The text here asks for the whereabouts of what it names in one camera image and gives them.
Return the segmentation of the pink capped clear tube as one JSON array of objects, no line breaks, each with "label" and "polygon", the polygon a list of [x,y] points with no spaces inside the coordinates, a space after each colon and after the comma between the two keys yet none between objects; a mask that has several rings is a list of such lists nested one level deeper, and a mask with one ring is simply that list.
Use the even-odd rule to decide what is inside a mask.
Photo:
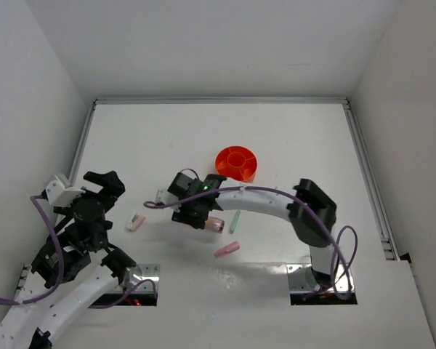
[{"label": "pink capped clear tube", "polygon": [[221,233],[224,230],[225,221],[218,217],[209,217],[205,222],[204,228],[215,233]]}]

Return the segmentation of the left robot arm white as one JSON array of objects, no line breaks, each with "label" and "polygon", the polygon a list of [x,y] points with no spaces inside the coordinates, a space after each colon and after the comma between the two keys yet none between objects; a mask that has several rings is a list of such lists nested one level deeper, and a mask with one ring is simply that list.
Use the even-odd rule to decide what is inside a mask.
[{"label": "left robot arm white", "polygon": [[136,262],[110,244],[106,214],[124,193],[114,171],[87,172],[97,192],[71,185],[57,174],[30,200],[49,237],[24,265],[9,310],[0,322],[0,348],[50,348],[68,325],[109,289],[121,284]]}]

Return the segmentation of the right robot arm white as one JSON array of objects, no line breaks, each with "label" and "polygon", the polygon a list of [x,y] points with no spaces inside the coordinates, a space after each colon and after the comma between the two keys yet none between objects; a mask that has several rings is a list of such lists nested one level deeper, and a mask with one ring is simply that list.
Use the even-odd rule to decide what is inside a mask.
[{"label": "right robot arm white", "polygon": [[345,264],[332,235],[337,205],[312,180],[301,179],[291,192],[238,182],[220,174],[204,180],[177,173],[170,186],[160,189],[157,204],[171,207],[172,219],[203,229],[213,210],[241,210],[281,218],[310,249],[310,280],[325,291],[335,282],[339,263]]}]

